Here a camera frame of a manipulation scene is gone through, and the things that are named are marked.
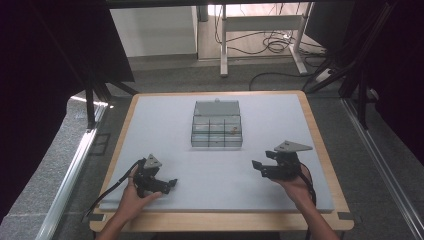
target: wooden table edge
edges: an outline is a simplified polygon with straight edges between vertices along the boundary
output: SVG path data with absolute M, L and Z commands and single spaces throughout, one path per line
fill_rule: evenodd
M 318 157 L 332 194 L 335 210 L 322 213 L 322 216 L 334 230 L 350 230 L 354 226 L 353 219 L 340 219 L 338 213 L 347 213 L 347 206 L 339 181 L 334 172 L 312 110 L 306 95 L 302 91 L 246 91 L 246 92 L 189 92 L 189 93 L 142 93 L 134 95 L 127 116 L 124 120 L 115 151 L 112 156 L 100 193 L 107 186 L 117 163 L 127 129 L 134 114 L 135 106 L 140 97 L 150 96 L 190 96 L 190 95 L 263 95 L 263 94 L 296 94 L 299 98 L 305 119 L 307 121 Z M 102 214 L 102 221 L 90 221 L 90 229 L 99 232 L 114 212 L 98 208 L 94 214 Z M 139 217 L 128 223 L 126 232 L 180 232 L 180 231 L 289 231 L 306 230 L 307 224 L 300 213 L 282 212 L 142 212 Z

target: human hand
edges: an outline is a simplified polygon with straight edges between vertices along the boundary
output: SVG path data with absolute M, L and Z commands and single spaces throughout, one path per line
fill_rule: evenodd
M 301 165 L 302 173 L 311 181 L 312 177 L 309 170 L 302 164 Z M 273 182 L 280 184 L 287 193 L 287 196 L 299 206 L 302 203 L 312 202 L 308 186 L 306 183 L 297 176 L 293 180 L 283 181 L 279 179 L 271 179 Z
M 115 217 L 125 222 L 130 221 L 138 216 L 141 210 L 150 202 L 162 196 L 161 192 L 152 193 L 144 198 L 140 198 L 137 194 L 137 189 L 134 185 L 133 177 L 137 172 L 138 165 L 134 167 L 128 177 L 128 185 L 125 188 L 121 202 L 119 203 L 118 210 Z

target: cable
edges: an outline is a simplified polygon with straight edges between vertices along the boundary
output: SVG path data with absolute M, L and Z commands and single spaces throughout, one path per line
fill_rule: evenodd
M 109 193 L 111 193 L 113 190 L 115 190 L 119 185 L 121 185 L 121 183 L 130 175 L 131 170 L 133 168 L 135 168 L 135 166 L 137 166 L 137 164 L 139 163 L 139 161 L 137 161 L 136 163 L 134 163 L 130 169 L 128 169 L 128 171 L 124 174 L 124 176 L 122 176 L 118 182 L 116 182 L 112 187 L 110 187 L 108 190 L 106 190 L 102 195 L 100 195 L 96 201 L 94 201 L 94 203 L 90 206 L 89 209 L 87 209 L 85 211 L 85 214 L 83 215 L 81 222 L 84 222 L 84 220 L 86 220 L 88 218 L 88 216 L 90 215 L 90 213 L 94 210 L 94 208 L 97 206 L 97 204 Z
M 305 164 L 303 164 L 303 163 L 300 163 L 300 164 L 302 164 L 308 170 L 309 174 L 311 173 L 311 171 L 309 171 L 309 168 Z M 303 174 L 302 170 L 300 170 L 297 174 L 303 180 L 303 182 L 305 182 L 306 186 L 308 187 L 309 194 L 311 194 L 311 197 L 312 197 L 312 203 L 316 206 L 317 205 L 317 195 L 316 195 L 314 185 L 313 185 L 313 182 L 312 182 L 312 176 L 311 176 L 311 180 L 309 180 L 305 176 L 305 174 Z M 309 239 L 311 239 L 311 230 L 308 227 L 308 230 L 306 230 L 305 240 L 309 240 Z
M 274 8 L 276 8 L 276 4 L 274 5 L 274 7 L 271 9 L 271 11 L 269 12 L 269 14 L 272 12 L 272 10 L 274 9 Z M 280 7 L 280 10 L 279 10 L 279 13 L 277 13 L 276 12 L 276 14 L 279 14 L 279 15 L 281 15 L 281 13 L 282 13 L 282 10 L 283 10 L 283 7 L 284 7 L 285 5 L 284 4 L 282 4 L 281 5 L 281 7 Z M 296 10 L 296 14 L 298 13 L 298 11 L 299 11 L 299 7 L 300 7 L 300 3 L 298 3 L 298 6 L 297 6 L 297 10 Z M 222 44 L 222 41 L 221 41 L 221 39 L 219 38 L 219 34 L 218 34 L 218 26 L 219 26 L 219 18 L 220 18 L 220 16 L 221 16 L 221 12 L 222 12 L 222 6 L 221 6 L 221 8 L 220 8 L 220 10 L 219 10 L 219 13 L 218 13 L 218 15 L 216 14 L 216 12 L 217 12 L 217 10 L 216 10 L 216 5 L 214 6 L 214 15 L 215 15 L 215 41 L 218 43 L 218 44 Z M 269 50 L 270 52 L 272 52 L 272 53 L 276 53 L 276 54 L 278 54 L 278 53 L 281 53 L 281 52 L 283 52 L 288 46 L 289 46 L 289 44 L 291 44 L 291 39 L 295 39 L 295 38 L 293 38 L 293 37 L 291 37 L 291 35 L 292 34 L 290 34 L 290 38 L 289 39 L 285 39 L 285 38 L 278 38 L 278 37 L 275 37 L 275 35 L 287 35 L 287 34 L 283 34 L 283 33 L 280 33 L 280 32 L 278 32 L 278 31 L 272 31 L 272 32 L 269 32 L 269 31 L 260 31 L 260 32 L 254 32 L 254 33 L 250 33 L 250 34 L 246 34 L 246 35 L 243 35 L 243 36 L 240 36 L 240 37 L 236 37 L 236 38 L 233 38 L 233 39 L 228 39 L 227 40 L 227 42 L 231 42 L 231 41 L 235 41 L 235 40 L 238 40 L 238 39 L 241 39 L 241 38 L 244 38 L 244 37 L 248 37 L 248 36 L 252 36 L 252 35 L 256 35 L 256 34 L 267 34 L 267 33 L 270 33 L 270 36 L 269 37 L 266 37 L 263 41 L 262 41 L 262 44 L 265 46 L 262 50 L 260 50 L 260 51 L 257 51 L 257 52 L 247 52 L 247 51 L 244 51 L 244 50 L 241 50 L 241 49 L 239 49 L 239 48 L 235 48 L 235 47 L 228 47 L 228 49 L 232 49 L 232 50 L 235 50 L 235 51 L 239 51 L 239 52 L 242 52 L 242 53 L 244 53 L 244 54 L 248 54 L 248 55 L 256 55 L 256 54 L 260 54 L 260 53 L 262 53 L 262 52 L 265 52 L 266 50 Z M 314 44 L 310 44 L 310 43 L 305 43 L 305 42 L 301 42 L 301 44 L 305 44 L 305 45 L 309 45 L 309 46 L 313 46 L 313 47 L 320 47 L 320 48 L 323 48 L 322 46 L 319 46 L 319 45 L 314 45 Z M 301 52 L 303 52 L 303 53 L 305 53 L 305 54 L 310 54 L 308 51 L 305 51 L 305 50 L 303 50 L 302 48 L 299 48 L 299 50 L 301 51 Z
M 252 91 L 252 84 L 255 81 L 256 78 L 263 76 L 263 75 L 282 75 L 282 76 L 287 76 L 287 77 L 309 77 L 309 76 L 313 76 L 314 74 L 309 74 L 309 75 L 292 75 L 292 74 L 288 74 L 288 73 L 279 73 L 279 72 L 266 72 L 266 73 L 259 73 L 256 76 L 254 76 L 250 82 L 249 82 L 249 91 Z

